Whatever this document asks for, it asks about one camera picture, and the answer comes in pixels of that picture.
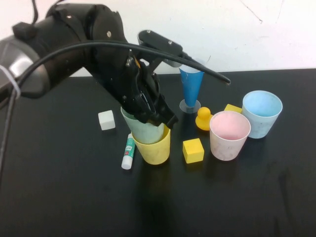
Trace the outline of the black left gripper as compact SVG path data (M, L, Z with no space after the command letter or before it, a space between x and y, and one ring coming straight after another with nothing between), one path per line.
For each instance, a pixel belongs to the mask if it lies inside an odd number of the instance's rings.
M141 123L173 128L175 113L161 95L157 77L136 59L130 49L92 51L92 75L122 106Z

